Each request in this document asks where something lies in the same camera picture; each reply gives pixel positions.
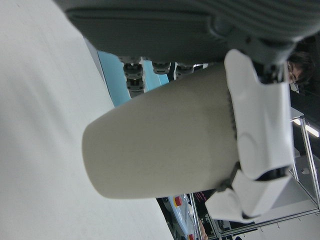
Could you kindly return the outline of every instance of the fluorescent light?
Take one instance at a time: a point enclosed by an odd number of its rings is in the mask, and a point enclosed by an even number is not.
[[[297,125],[301,125],[301,122],[300,122],[300,119],[295,119],[293,120],[293,122]],[[312,128],[311,126],[309,125],[305,125],[305,129],[311,133],[312,135],[316,136],[317,138],[319,137],[319,132],[317,130],[315,130],[314,128]]]
[[[301,125],[301,122],[300,122],[299,119],[295,119],[295,120],[293,120],[293,121],[294,121],[295,124],[298,124],[299,126]]]
[[[306,126],[305,126],[305,129],[306,129],[309,133],[315,135],[317,138],[319,137],[319,132],[318,132],[317,130],[313,129],[312,127],[310,127],[309,125],[306,125]]]

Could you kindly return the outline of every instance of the white wall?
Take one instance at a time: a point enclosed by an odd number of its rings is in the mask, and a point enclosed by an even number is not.
[[[83,37],[49,0],[0,7],[0,239],[171,239],[155,199],[86,175],[86,125],[113,108]]]

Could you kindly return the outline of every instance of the person's hair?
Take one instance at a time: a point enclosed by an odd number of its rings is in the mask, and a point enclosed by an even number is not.
[[[310,53],[296,51],[290,55],[288,61],[294,63],[297,69],[302,70],[298,77],[298,81],[295,82],[296,84],[306,83],[312,77],[315,70],[315,64]]]

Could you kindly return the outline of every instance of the glasses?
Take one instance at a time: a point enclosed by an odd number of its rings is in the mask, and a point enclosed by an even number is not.
[[[294,66],[292,65],[292,63],[288,61],[287,67],[288,67],[289,80],[290,80],[290,82],[292,82],[292,83],[297,82],[297,81],[298,81],[298,78],[293,74]]]

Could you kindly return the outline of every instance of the red button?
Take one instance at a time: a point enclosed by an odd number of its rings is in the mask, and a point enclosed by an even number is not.
[[[175,198],[174,198],[174,204],[178,207],[178,206],[181,206],[182,205],[182,198],[181,198],[181,196],[176,196]]]

